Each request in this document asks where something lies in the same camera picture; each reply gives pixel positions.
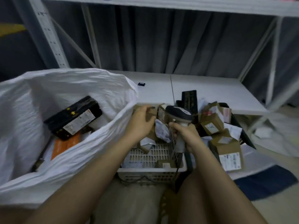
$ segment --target white table surface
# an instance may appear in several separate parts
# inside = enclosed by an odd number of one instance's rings
[[[174,105],[171,79],[169,74],[114,71],[112,73],[122,74],[131,79],[136,85],[143,82],[145,86],[138,86],[140,104],[168,104]]]
[[[225,102],[234,114],[265,115],[267,109],[237,79],[195,75],[171,75],[174,101],[182,91],[196,90],[197,99]]]

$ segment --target yellow stripe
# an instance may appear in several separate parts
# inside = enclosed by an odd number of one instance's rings
[[[24,30],[26,28],[22,24],[0,23],[0,37]]]

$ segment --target white shelf board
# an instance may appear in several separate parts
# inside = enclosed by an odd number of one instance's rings
[[[145,86],[138,86],[140,104],[162,104],[174,105],[171,79],[169,74],[114,71],[112,73],[125,75],[136,85],[143,82]]]
[[[284,1],[284,0],[61,0],[61,1],[299,17],[299,1]]]
[[[237,79],[195,75],[171,75],[174,100],[182,91],[196,90],[197,99],[225,102],[234,114],[265,115],[267,109]]]

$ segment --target forearm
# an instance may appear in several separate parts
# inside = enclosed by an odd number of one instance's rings
[[[194,148],[197,171],[223,223],[266,223],[264,218],[223,170],[202,141]]]
[[[26,223],[85,223],[134,143],[122,137],[50,196]]]

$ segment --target orange package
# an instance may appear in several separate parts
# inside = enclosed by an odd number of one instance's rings
[[[59,138],[56,139],[54,149],[52,152],[51,160],[57,157],[59,154],[68,150],[70,147],[78,144],[80,142],[80,132],[77,132],[73,137],[68,139],[67,141],[63,141]]]

